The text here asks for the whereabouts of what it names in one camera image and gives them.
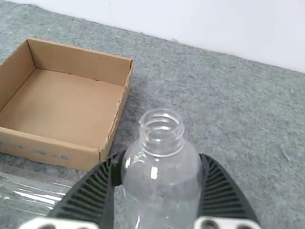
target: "bottle neck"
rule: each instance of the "bottle neck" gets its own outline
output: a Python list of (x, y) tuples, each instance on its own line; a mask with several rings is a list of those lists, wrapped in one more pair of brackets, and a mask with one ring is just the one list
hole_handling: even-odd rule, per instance
[(139, 132), (143, 151), (155, 157), (175, 155), (184, 144), (182, 118), (168, 109), (146, 112), (140, 119)]

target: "open cardboard box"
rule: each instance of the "open cardboard box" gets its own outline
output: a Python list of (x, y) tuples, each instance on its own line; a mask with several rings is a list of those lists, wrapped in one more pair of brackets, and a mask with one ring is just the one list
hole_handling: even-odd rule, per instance
[(110, 150), (132, 60), (27, 39), (0, 65), (0, 152), (90, 170)]

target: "plastic bottle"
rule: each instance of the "plastic bottle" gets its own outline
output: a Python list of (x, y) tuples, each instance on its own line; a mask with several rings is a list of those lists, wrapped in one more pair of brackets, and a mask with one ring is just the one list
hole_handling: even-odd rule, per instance
[(183, 138), (182, 118), (153, 109), (140, 120), (140, 138), (122, 164), (129, 229), (190, 229), (201, 193), (201, 161)]

